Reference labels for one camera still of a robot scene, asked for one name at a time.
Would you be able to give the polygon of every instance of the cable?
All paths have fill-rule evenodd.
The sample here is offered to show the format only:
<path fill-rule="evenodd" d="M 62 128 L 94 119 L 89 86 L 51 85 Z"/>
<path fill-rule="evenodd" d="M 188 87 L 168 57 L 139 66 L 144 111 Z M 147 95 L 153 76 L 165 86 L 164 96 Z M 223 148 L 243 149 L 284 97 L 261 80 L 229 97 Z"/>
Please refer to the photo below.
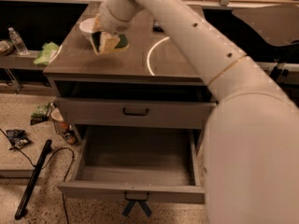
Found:
<path fill-rule="evenodd" d="M 73 163 L 74 163 L 74 161 L 75 161 L 75 153 L 74 153 L 74 151 L 73 151 L 71 148 L 69 148 L 69 147 L 61 147 L 61 148 L 59 148 L 58 150 L 56 150 L 55 152 L 52 153 L 52 155 L 51 155 L 50 158 L 48 159 L 47 163 L 44 165 L 44 167 L 42 167 L 42 169 L 44 169 L 45 167 L 47 167 L 47 165 L 49 164 L 51 158 L 52 158 L 56 153 L 58 153 L 59 151 L 62 151 L 62 150 L 65 150 L 65 149 L 72 152 L 72 161 L 71 161 L 71 163 L 69 164 L 68 169 L 67 169 L 67 171 L 66 171 L 66 173 L 65 173 L 65 176 L 64 176 L 64 182 L 65 182 L 65 180 L 66 180 L 66 178 L 67 178 L 67 176 L 68 176 L 68 173 L 69 173 L 69 171 L 70 171 L 70 169 L 71 169 L 71 167 L 72 167 L 72 165 L 73 165 Z M 64 213 L 65 213 L 66 223 L 69 224 L 68 214 L 67 214 L 66 204 L 65 204 L 65 199 L 64 199 L 64 194 L 62 194 L 62 197 L 63 197 L 63 205 L 64 205 Z"/>
<path fill-rule="evenodd" d="M 7 135 L 3 132 L 3 130 L 0 128 L 0 131 L 2 132 L 2 134 L 7 138 L 7 140 L 9 141 L 9 143 L 10 143 L 10 140 L 8 139 L 8 137 L 7 137 Z M 32 163 L 32 161 L 30 160 L 30 158 L 25 154 L 25 153 L 23 153 L 22 151 L 20 151 L 20 149 L 19 148 L 17 148 L 17 147 L 14 147 L 14 148 L 12 148 L 12 149 L 17 149 L 30 163 L 31 163 L 31 165 L 34 167 L 34 168 L 36 168 L 36 166 Z M 67 178 L 67 176 L 68 176 L 68 174 L 69 174 L 69 171 L 71 170 L 71 167 L 72 167 L 72 165 L 73 165 L 73 163 L 74 163 L 74 161 L 75 161 L 75 153 L 74 153 L 74 151 L 71 149 L 71 148 L 69 148 L 69 147 L 61 147 L 61 148 L 59 148 L 59 149 L 57 149 L 56 151 L 54 151 L 52 154 L 51 154 L 51 156 L 49 157 L 49 159 L 48 159 L 48 161 L 46 162 L 46 164 L 41 168 L 41 169 L 44 169 L 44 168 L 46 168 L 47 166 L 48 166 L 48 164 L 50 163 L 50 160 L 53 158 L 53 156 L 55 155 L 55 154 L 57 154 L 58 152 L 60 152 L 60 151 L 62 151 L 62 150 L 69 150 L 69 151 L 71 151 L 72 152 L 72 161 L 70 162 L 70 164 L 68 165 L 68 168 L 67 168 L 67 170 L 66 170 L 66 173 L 65 173 L 65 175 L 64 175 L 64 182 L 65 182 L 65 180 L 66 180 L 66 178 Z M 64 213 L 65 213 L 65 218 L 66 218 L 66 223 L 67 224 L 69 224 L 69 220 L 68 220 L 68 214 L 67 214 L 67 210 L 66 210 L 66 204 L 65 204 L 65 199 L 64 199 L 64 195 L 63 195 L 63 205 L 64 205 Z"/>

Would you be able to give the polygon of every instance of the drawer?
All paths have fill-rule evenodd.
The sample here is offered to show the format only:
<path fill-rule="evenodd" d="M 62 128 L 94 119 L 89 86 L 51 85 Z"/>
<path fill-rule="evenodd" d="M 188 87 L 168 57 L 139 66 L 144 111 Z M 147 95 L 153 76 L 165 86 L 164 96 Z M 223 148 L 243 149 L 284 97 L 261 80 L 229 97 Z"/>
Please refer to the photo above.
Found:
<path fill-rule="evenodd" d="M 70 124 L 200 129 L 214 103 L 57 98 Z"/>
<path fill-rule="evenodd" d="M 69 182 L 70 198 L 204 203 L 194 138 L 181 129 L 89 126 Z"/>

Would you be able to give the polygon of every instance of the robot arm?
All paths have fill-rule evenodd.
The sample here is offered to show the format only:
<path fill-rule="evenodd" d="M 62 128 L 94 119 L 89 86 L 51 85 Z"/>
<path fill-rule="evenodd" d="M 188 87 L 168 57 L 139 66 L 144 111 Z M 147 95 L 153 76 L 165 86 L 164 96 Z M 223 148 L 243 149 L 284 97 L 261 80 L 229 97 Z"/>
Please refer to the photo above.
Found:
<path fill-rule="evenodd" d="M 203 141 L 209 223 L 299 223 L 297 107 L 243 50 L 180 0 L 105 0 L 102 26 L 123 33 L 142 8 L 219 101 Z"/>

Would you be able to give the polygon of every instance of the terrazzo floor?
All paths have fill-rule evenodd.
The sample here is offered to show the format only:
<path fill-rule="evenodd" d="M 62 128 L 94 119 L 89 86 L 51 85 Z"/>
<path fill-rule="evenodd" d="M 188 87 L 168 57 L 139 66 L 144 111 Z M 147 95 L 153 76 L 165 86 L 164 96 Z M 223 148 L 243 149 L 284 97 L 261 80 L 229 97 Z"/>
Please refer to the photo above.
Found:
<path fill-rule="evenodd" d="M 0 128 L 25 130 L 33 141 L 24 147 L 33 163 L 36 163 L 47 139 L 52 140 L 52 152 L 60 147 L 70 147 L 75 158 L 80 152 L 80 145 L 68 145 L 55 132 L 52 120 L 30 125 L 30 115 L 38 105 L 54 100 L 51 88 L 41 84 L 24 85 L 19 94 L 13 93 L 14 88 L 0 83 Z M 23 155 L 9 150 L 10 143 L 0 133 L 0 169 L 26 170 L 32 169 L 31 164 Z M 26 189 L 27 178 L 0 178 L 0 224 L 10 223 L 67 223 L 62 193 L 56 184 L 64 180 L 64 175 L 72 160 L 68 149 L 58 152 L 40 173 L 36 187 L 27 204 L 27 214 L 15 220 L 15 214 Z M 202 153 L 199 153 L 199 170 L 202 177 Z M 206 224 L 206 209 L 203 205 L 180 203 L 149 203 L 152 215 L 147 217 L 136 204 L 128 217 L 121 213 L 127 202 L 111 202 L 101 200 L 66 199 L 69 223 L 76 224 L 120 224 L 120 223 L 163 223 L 163 224 Z"/>

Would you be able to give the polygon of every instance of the bottle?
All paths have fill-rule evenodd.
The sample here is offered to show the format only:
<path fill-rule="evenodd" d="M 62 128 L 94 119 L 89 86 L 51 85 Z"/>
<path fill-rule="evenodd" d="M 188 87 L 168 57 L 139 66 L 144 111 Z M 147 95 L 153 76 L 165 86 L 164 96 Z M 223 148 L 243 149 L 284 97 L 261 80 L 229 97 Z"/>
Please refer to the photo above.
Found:
<path fill-rule="evenodd" d="M 13 43 L 13 45 L 15 46 L 16 50 L 18 51 L 18 53 L 20 55 L 26 55 L 28 54 L 28 49 L 26 48 L 24 42 L 21 39 L 20 34 L 15 31 L 12 27 L 8 28 L 9 30 L 9 37 Z"/>

